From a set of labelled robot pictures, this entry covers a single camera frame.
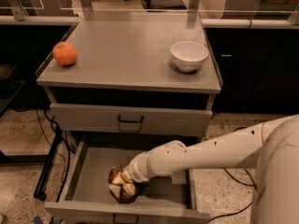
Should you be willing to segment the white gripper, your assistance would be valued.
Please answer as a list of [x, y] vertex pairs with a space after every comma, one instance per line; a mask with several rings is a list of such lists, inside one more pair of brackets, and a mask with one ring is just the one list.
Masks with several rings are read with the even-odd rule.
[[150, 180], [148, 171], [148, 157], [146, 152], [135, 156], [128, 164], [127, 171], [115, 171], [111, 175], [111, 183], [114, 185], [123, 185], [124, 191], [129, 196], [135, 196], [136, 187], [133, 184], [143, 183]]

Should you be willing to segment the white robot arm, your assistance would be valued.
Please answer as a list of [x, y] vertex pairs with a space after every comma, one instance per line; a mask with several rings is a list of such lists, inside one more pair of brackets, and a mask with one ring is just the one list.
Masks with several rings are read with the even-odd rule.
[[119, 203], [135, 200], [156, 176], [190, 169], [253, 168], [250, 224], [299, 223], [299, 116], [275, 119], [193, 146], [175, 140], [114, 167], [108, 187]]

